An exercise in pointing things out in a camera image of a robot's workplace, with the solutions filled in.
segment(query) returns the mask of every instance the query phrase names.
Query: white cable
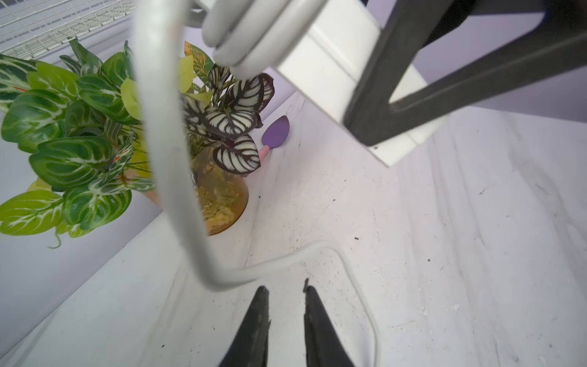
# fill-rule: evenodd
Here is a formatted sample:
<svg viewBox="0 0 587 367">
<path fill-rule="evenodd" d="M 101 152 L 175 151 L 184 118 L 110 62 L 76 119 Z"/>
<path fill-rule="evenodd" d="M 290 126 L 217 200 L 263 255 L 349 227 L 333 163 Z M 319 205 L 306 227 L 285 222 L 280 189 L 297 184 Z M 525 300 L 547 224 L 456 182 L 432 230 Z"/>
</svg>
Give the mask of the white cable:
<svg viewBox="0 0 587 367">
<path fill-rule="evenodd" d="M 208 243 L 200 206 L 190 177 L 183 117 L 177 91 L 177 49 L 190 0 L 142 0 L 134 23 L 136 72 L 145 118 L 149 158 L 157 191 L 174 231 L 200 281 L 224 290 L 285 269 L 321 248 L 336 251 L 373 330 L 375 366 L 380 363 L 380 334 L 373 312 L 344 253 L 316 241 L 292 254 L 248 268 L 226 270 Z"/>
</svg>

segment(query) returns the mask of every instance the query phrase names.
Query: white-striped leaf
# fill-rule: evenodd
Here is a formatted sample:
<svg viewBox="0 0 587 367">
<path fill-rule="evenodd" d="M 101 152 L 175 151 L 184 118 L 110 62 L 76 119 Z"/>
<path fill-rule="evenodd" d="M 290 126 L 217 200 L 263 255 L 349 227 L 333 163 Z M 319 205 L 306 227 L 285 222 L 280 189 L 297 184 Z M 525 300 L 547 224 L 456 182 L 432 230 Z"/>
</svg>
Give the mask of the white-striped leaf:
<svg viewBox="0 0 587 367">
<path fill-rule="evenodd" d="M 255 128 L 257 117 L 254 110 L 231 110 L 209 106 L 204 124 L 212 134 L 236 139 Z"/>
<path fill-rule="evenodd" d="M 63 136 L 61 122 L 67 106 L 66 101 L 48 90 L 29 90 L 14 100 L 4 117 L 2 138 L 34 153 L 39 143 Z"/>
<path fill-rule="evenodd" d="M 38 62 L 37 71 L 26 74 L 26 80 L 31 89 L 48 90 L 67 103 L 72 103 L 78 97 L 79 86 L 76 83 L 78 78 L 71 71 L 45 62 Z"/>
<path fill-rule="evenodd" d="M 52 187 L 69 188 L 90 183 L 104 173 L 112 145 L 97 136 L 64 137 L 39 144 L 29 157 L 33 171 Z"/>
<path fill-rule="evenodd" d="M 257 146 L 247 134 L 223 142 L 221 147 L 214 149 L 212 156 L 217 165 L 233 174 L 249 174 L 261 165 Z"/>
<path fill-rule="evenodd" d="M 133 125 L 135 120 L 124 108 L 120 90 L 100 74 L 82 76 L 77 80 L 82 89 L 79 96 L 91 107 L 121 124 Z"/>
<path fill-rule="evenodd" d="M 75 61 L 73 58 L 69 57 L 68 55 L 61 55 L 59 57 L 63 63 L 71 70 L 75 75 L 81 76 L 82 75 L 82 66 L 79 62 Z"/>
<path fill-rule="evenodd" d="M 102 74 L 108 78 L 110 83 L 120 88 L 122 83 L 130 78 L 130 70 L 127 66 L 124 52 L 117 52 L 102 65 Z"/>
<path fill-rule="evenodd" d="M 114 195 L 98 195 L 87 186 L 65 192 L 63 217 L 69 224 L 79 224 L 82 230 L 92 230 L 120 217 L 130 205 L 130 190 Z"/>
<path fill-rule="evenodd" d="M 115 177 L 120 176 L 122 174 L 124 168 L 129 163 L 130 159 L 133 157 L 133 141 L 134 135 L 132 133 L 124 137 L 123 143 L 120 145 L 118 151 L 116 152 L 116 155 L 112 160 L 112 165 L 108 168 L 108 172 L 104 175 L 104 178 L 102 179 L 102 184 L 106 184 L 107 182 L 112 181 Z"/>
<path fill-rule="evenodd" d="M 27 191 L 0 205 L 0 233 L 29 235 L 58 225 L 63 200 L 52 191 Z"/>
<path fill-rule="evenodd" d="M 57 227 L 55 227 L 55 232 L 57 234 L 64 234 L 68 233 L 69 237 L 71 238 L 78 238 L 85 234 L 92 232 L 93 230 L 83 230 L 79 227 L 79 224 L 69 224 L 67 221 L 62 221 Z"/>
<path fill-rule="evenodd" d="M 8 111 L 16 97 L 31 88 L 26 73 L 35 70 L 34 60 L 20 60 L 0 54 L 0 112 Z"/>
<path fill-rule="evenodd" d="M 107 183 L 102 183 L 100 179 L 90 182 L 88 189 L 98 195 L 114 195 L 125 192 L 126 190 L 135 190 L 140 193 L 147 193 L 155 190 L 155 182 L 146 177 L 124 177 L 118 176 Z"/>
<path fill-rule="evenodd" d="M 106 117 L 99 111 L 94 110 L 84 100 L 78 99 L 73 102 L 65 111 L 63 121 L 63 132 L 66 137 L 79 136 L 88 128 L 104 128 Z"/>
<path fill-rule="evenodd" d="M 69 45 L 71 46 L 73 53 L 75 53 L 77 61 L 79 61 L 80 65 L 82 66 L 81 75 L 95 74 L 100 72 L 100 68 L 102 67 L 102 60 L 100 60 L 98 56 L 89 52 L 86 48 L 80 45 L 77 39 L 72 39 L 69 41 Z"/>
<path fill-rule="evenodd" d="M 226 92 L 224 106 L 236 111 L 256 111 L 263 104 L 264 82 L 260 76 L 239 80 Z"/>
<path fill-rule="evenodd" d="M 222 92 L 224 82 L 226 82 L 229 76 L 230 68 L 214 64 L 212 70 L 210 70 L 210 73 L 208 74 L 211 88 L 215 89 L 217 93 Z"/>
<path fill-rule="evenodd" d="M 269 104 L 269 101 L 273 98 L 273 95 L 275 95 L 275 87 L 273 87 L 273 78 L 271 75 L 263 73 L 260 77 L 263 81 L 263 100 L 260 107 L 256 110 L 257 112 L 263 111 L 263 109 Z"/>
</svg>

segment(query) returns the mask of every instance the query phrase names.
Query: pink handle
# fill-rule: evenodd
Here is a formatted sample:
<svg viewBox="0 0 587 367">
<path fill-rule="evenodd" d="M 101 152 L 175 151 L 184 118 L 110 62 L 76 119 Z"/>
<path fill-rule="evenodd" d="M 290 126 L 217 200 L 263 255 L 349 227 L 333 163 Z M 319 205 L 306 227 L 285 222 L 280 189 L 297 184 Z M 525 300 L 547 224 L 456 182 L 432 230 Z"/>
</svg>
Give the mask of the pink handle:
<svg viewBox="0 0 587 367">
<path fill-rule="evenodd" d="M 259 150 L 259 162 L 263 162 L 263 159 L 269 154 L 269 146 L 266 145 Z"/>
</svg>

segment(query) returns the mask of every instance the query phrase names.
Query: black metal frame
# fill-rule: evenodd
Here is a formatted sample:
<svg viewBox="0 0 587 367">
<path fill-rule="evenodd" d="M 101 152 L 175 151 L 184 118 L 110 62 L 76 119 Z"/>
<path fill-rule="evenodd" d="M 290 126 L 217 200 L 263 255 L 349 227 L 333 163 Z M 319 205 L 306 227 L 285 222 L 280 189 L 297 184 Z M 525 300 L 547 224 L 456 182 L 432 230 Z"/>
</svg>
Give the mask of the black metal frame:
<svg viewBox="0 0 587 367">
<path fill-rule="evenodd" d="M 495 13 L 489 2 L 484 11 Z M 418 50 L 450 18 L 452 4 L 398 0 L 345 114 L 344 125 L 358 141 L 373 146 L 471 103 L 587 65 L 587 0 L 550 0 L 530 33 L 390 104 Z"/>
</svg>

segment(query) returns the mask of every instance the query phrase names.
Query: green leaf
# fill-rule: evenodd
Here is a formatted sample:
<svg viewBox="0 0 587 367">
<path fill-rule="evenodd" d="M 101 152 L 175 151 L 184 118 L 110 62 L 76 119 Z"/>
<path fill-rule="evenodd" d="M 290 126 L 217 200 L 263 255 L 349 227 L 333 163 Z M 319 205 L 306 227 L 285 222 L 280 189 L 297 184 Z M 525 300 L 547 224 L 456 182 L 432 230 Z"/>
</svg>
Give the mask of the green leaf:
<svg viewBox="0 0 587 367">
<path fill-rule="evenodd" d="M 119 89 L 113 86 L 103 75 L 82 76 L 77 80 L 77 85 L 82 88 L 81 92 L 79 92 L 80 97 L 91 107 L 121 124 L 132 125 L 137 123 L 137 120 L 129 115 L 126 108 L 124 108 Z"/>
<path fill-rule="evenodd" d="M 29 157 L 33 171 L 53 187 L 70 188 L 91 182 L 104 173 L 112 145 L 97 136 L 64 137 L 39 144 Z"/>
<path fill-rule="evenodd" d="M 261 165 L 257 146 L 248 135 L 223 142 L 214 149 L 212 157 L 220 168 L 233 174 L 249 174 Z"/>
<path fill-rule="evenodd" d="M 48 90 L 68 103 L 77 99 L 79 87 L 76 80 L 78 78 L 71 71 L 45 62 L 37 63 L 36 72 L 26 74 L 26 80 L 29 82 L 31 89 Z"/>
<path fill-rule="evenodd" d="M 108 78 L 110 83 L 118 88 L 122 83 L 130 78 L 130 70 L 127 68 L 126 55 L 123 52 L 117 52 L 112 55 L 104 65 L 102 65 L 102 74 Z"/>
<path fill-rule="evenodd" d="M 210 86 L 208 74 L 214 66 L 214 61 L 212 61 L 212 59 L 206 55 L 204 51 L 188 42 L 184 43 L 184 53 L 186 56 L 192 56 L 194 58 L 195 73 L 198 75 L 198 77 L 200 77 L 205 85 Z"/>
<path fill-rule="evenodd" d="M 75 53 L 77 57 L 77 61 L 79 61 L 80 65 L 82 66 L 81 75 L 100 72 L 100 68 L 102 67 L 102 60 L 100 60 L 98 56 L 89 52 L 86 48 L 80 45 L 77 39 L 72 39 L 69 41 L 69 45 L 72 47 L 73 53 Z"/>
<path fill-rule="evenodd" d="M 124 168 L 129 163 L 130 159 L 133 157 L 134 148 L 133 148 L 133 141 L 134 141 L 134 134 L 130 133 L 124 138 L 124 142 L 120 145 L 120 148 L 116 152 L 114 159 L 112 160 L 112 165 L 108 169 L 108 172 L 102 179 L 102 183 L 107 183 L 113 180 L 115 177 L 120 176 L 124 171 Z"/>
<path fill-rule="evenodd" d="M 73 58 L 69 57 L 68 55 L 61 55 L 59 57 L 63 63 L 71 70 L 75 75 L 81 76 L 82 75 L 82 66 L 79 62 L 75 61 Z"/>
<path fill-rule="evenodd" d="M 140 193 L 147 193 L 155 190 L 155 182 L 146 177 L 124 177 L 118 176 L 113 180 L 103 183 L 101 179 L 94 180 L 88 185 L 89 191 L 98 195 L 119 194 L 126 190 L 135 190 Z"/>
<path fill-rule="evenodd" d="M 28 191 L 0 205 L 0 233 L 29 235 L 58 225 L 63 200 L 51 191 Z"/>
<path fill-rule="evenodd" d="M 63 136 L 60 125 L 68 104 L 48 90 L 32 89 L 19 95 L 2 122 L 2 138 L 34 153 L 37 145 Z"/>
<path fill-rule="evenodd" d="M 81 230 L 92 230 L 120 217 L 129 207 L 131 198 L 130 190 L 99 195 L 86 186 L 76 187 L 65 193 L 63 216 L 69 224 L 79 224 Z"/>
<path fill-rule="evenodd" d="M 31 87 L 26 73 L 36 70 L 34 60 L 20 60 L 0 54 L 0 112 L 8 111 L 12 102 Z"/>
<path fill-rule="evenodd" d="M 78 99 L 65 111 L 63 131 L 66 137 L 75 136 L 87 127 L 104 128 L 106 117 L 90 107 L 84 100 Z"/>
</svg>

